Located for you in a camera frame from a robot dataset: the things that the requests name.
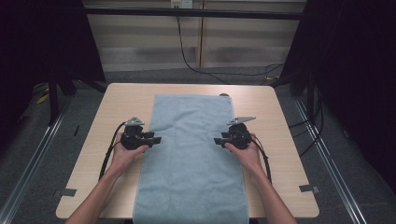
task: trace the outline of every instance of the wrist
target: wrist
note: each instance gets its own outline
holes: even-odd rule
[[[257,164],[249,169],[250,173],[253,175],[255,179],[265,177],[267,178],[266,173],[262,169],[260,164]]]
[[[119,178],[123,174],[123,169],[114,163],[112,163],[105,172],[105,175]]]

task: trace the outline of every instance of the metal rail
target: metal rail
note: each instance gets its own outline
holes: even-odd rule
[[[59,114],[58,118],[49,126],[41,139],[40,144],[35,150],[35,154],[32,159],[30,159],[29,164],[26,166],[21,178],[18,180],[17,185],[14,190],[12,190],[11,194],[8,196],[4,206],[0,210],[0,223],[8,224],[11,223],[12,219],[15,217],[18,208],[21,205],[23,197],[25,196],[27,190],[29,189],[35,174],[38,171],[38,168],[41,162],[46,155],[48,148],[50,147],[50,143],[52,142],[53,137],[58,132],[59,126],[62,123],[62,119],[64,118],[64,112],[67,107],[69,107],[72,101],[72,96],[66,98],[66,102],[64,107]]]
[[[269,11],[236,11],[194,8],[162,8],[162,7],[42,7],[47,13],[73,12],[92,15],[126,15],[126,16],[179,16],[179,17],[210,17],[298,21],[302,18],[314,17],[300,12],[269,12]]]
[[[306,107],[302,100],[296,99],[295,104],[300,112],[303,120],[308,120],[308,116],[306,115]],[[337,191],[348,211],[350,217],[352,218],[353,223],[355,224],[367,224],[364,215],[355,200],[352,192],[350,191],[347,183],[339,172],[337,165],[332,159],[332,155],[330,154],[329,149],[327,149],[326,145],[323,142],[323,139],[319,135],[319,131],[316,126],[311,125],[309,122],[306,123],[306,128],[308,129],[312,139],[315,139],[318,136],[318,140],[315,143],[318,153],[322,158],[324,165],[326,166],[327,171],[329,172],[330,177],[332,178],[332,182],[334,183]]]

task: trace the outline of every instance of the tabletop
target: tabletop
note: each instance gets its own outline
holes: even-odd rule
[[[76,194],[73,197],[62,197],[56,211],[57,217],[68,218],[96,185],[111,138],[122,122],[137,116],[146,123],[143,131],[149,129],[156,94],[220,95],[221,93],[227,93],[232,98],[236,117],[256,117],[246,123],[247,128],[261,140],[269,157],[273,185],[289,210],[295,217],[316,217],[318,205],[313,192],[300,190],[300,186],[308,185],[309,182],[273,88],[135,83],[113,83],[107,87],[66,186],[67,189],[76,189]],[[143,155],[136,156],[130,169],[117,181],[101,217],[132,217],[142,160]],[[249,216],[265,217],[251,175],[245,169],[243,174]]]

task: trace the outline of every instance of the black panel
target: black panel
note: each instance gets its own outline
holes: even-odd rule
[[[43,6],[83,7],[80,0],[0,1],[2,140],[29,103],[33,86],[47,82],[50,71],[61,87],[73,78],[105,81],[87,16]]]
[[[396,192],[396,4],[347,1],[317,83],[363,156]]]
[[[300,95],[323,61],[344,0],[308,0],[281,74],[291,81],[291,93]]]

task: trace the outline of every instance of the gray carpet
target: gray carpet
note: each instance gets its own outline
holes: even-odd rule
[[[208,70],[250,74],[263,71],[260,67],[212,68]],[[270,77],[278,75],[279,71],[280,69],[275,70],[274,73],[270,74]],[[218,75],[218,77],[224,78],[232,84],[258,85],[263,82],[263,76]],[[108,83],[223,84],[211,76],[197,74],[188,69],[118,72],[106,74],[106,78]],[[65,187],[103,97],[103,94],[99,91],[92,90],[83,84],[77,83],[77,86],[78,91],[64,115],[63,123],[53,139],[49,151],[13,219],[13,223],[64,222],[55,216],[55,210],[60,199],[52,197],[52,194],[56,189]],[[302,121],[294,99],[290,96],[289,87],[276,88],[276,94],[288,124]],[[375,170],[363,159],[353,140],[344,137],[344,129],[337,118],[326,105],[323,108],[324,128],[322,137],[356,197],[367,223],[396,223],[395,196]],[[4,204],[26,163],[33,155],[40,136],[44,134],[49,112],[48,102],[43,105],[36,105],[35,99],[33,99],[26,110],[24,121],[22,120],[18,131],[15,133],[15,138],[9,145],[7,154],[2,156],[0,160],[1,205]],[[79,126],[78,133],[75,135],[77,126]],[[320,126],[320,116],[318,116],[318,126]],[[295,145],[300,152],[312,143],[309,134],[305,132],[304,125],[291,128],[290,131],[292,135],[302,133],[294,137]],[[302,156],[302,162],[310,183],[320,189],[320,193],[316,194],[320,214],[316,218],[299,219],[299,223],[353,223],[315,147],[312,147]],[[100,223],[123,223],[123,220],[101,219]],[[266,223],[265,219],[260,220],[260,223]]]

